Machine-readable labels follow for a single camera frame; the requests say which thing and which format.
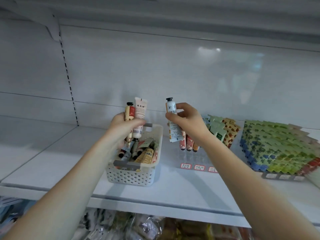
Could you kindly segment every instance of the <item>price label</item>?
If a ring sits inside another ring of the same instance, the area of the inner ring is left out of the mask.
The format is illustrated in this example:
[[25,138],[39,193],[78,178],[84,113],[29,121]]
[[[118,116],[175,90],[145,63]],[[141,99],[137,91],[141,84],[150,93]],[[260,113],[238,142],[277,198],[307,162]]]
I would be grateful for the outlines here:
[[182,163],[180,167],[183,169],[191,169],[192,165],[188,163]]
[[255,172],[259,177],[262,176],[263,172]]
[[209,167],[208,171],[212,172],[212,173],[217,173],[218,172],[215,167]]
[[275,179],[277,177],[277,175],[275,174],[275,173],[268,173],[267,175],[266,175],[266,178],[267,179]]
[[197,165],[197,164],[196,164],[196,165],[194,166],[194,169],[195,169],[195,170],[200,170],[200,171],[203,171],[205,168],[206,168],[206,167],[203,166],[203,165]]
[[287,174],[282,174],[279,179],[289,179],[291,177],[291,175],[287,175]]
[[303,180],[304,180],[304,177],[303,177],[303,176],[295,176],[293,180],[303,181]]

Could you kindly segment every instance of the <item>right hand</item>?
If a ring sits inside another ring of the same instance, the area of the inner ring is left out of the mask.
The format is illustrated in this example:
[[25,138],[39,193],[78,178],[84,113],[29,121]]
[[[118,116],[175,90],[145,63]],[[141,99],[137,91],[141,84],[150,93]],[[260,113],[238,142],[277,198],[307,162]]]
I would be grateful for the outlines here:
[[212,136],[198,110],[187,103],[176,104],[177,109],[183,109],[177,114],[166,113],[165,117],[177,124],[189,135],[194,142],[203,147],[206,140]]

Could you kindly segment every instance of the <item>white plastic basket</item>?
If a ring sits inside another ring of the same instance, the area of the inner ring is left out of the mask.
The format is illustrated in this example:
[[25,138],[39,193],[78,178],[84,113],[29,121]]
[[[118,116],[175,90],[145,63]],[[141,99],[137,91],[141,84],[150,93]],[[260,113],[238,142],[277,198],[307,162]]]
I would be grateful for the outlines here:
[[137,163],[137,162],[127,162],[122,165],[123,168],[130,168],[132,170],[122,170],[117,169],[113,165],[114,160],[119,159],[118,154],[115,155],[114,159],[106,167],[106,175],[109,182],[111,183],[121,183],[130,184],[138,186],[150,186],[153,184],[155,177],[155,167],[160,161],[161,145],[162,145],[163,127],[159,124],[153,124],[152,130],[150,132],[145,130],[143,127],[141,141],[152,137],[154,140],[158,141],[158,155],[154,163]]

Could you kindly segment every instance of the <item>lower shelf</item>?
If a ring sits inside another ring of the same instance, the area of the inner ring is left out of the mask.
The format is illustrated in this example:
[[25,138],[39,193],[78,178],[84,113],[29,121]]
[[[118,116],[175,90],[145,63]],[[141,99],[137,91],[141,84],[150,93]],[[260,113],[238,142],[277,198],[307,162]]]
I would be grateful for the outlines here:
[[[53,187],[105,132],[77,127],[6,177],[0,195],[38,200]],[[181,169],[175,155],[177,143],[162,141],[161,161],[150,187],[114,184],[105,172],[88,206],[142,214],[250,227],[230,191],[217,173]],[[231,148],[240,157],[241,147]],[[320,190],[309,181],[268,180],[312,223],[320,225]]]

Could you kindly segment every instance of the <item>white shelf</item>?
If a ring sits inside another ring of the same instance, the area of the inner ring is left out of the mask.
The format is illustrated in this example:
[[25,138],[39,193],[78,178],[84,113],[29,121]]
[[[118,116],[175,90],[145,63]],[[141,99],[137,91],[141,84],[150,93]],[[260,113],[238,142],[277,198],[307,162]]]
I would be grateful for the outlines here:
[[0,181],[75,125],[0,116]]
[[[54,186],[105,132],[77,127],[5,178],[0,195],[39,199]],[[89,201],[91,207],[249,227],[218,174],[174,167],[176,143],[162,141],[161,161],[150,187],[113,184],[104,173]],[[234,153],[243,156],[237,145]],[[268,180],[314,224],[320,224],[320,191],[310,182]]]

